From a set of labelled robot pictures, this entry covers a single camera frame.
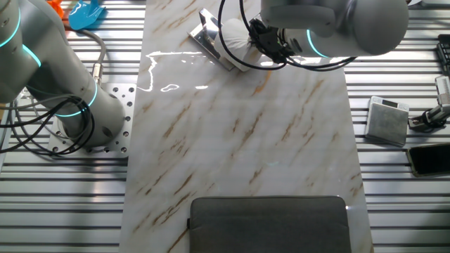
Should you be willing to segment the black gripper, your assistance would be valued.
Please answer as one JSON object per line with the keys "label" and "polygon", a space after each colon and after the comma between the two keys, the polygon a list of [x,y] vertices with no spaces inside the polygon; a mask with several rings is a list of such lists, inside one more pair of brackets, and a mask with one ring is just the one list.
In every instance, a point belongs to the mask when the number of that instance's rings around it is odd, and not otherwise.
{"label": "black gripper", "polygon": [[258,49],[267,57],[272,59],[274,63],[287,63],[288,58],[294,55],[294,51],[284,40],[279,29],[268,27],[259,19],[251,19],[250,21],[250,41],[256,44],[259,36],[262,34],[262,45]]}

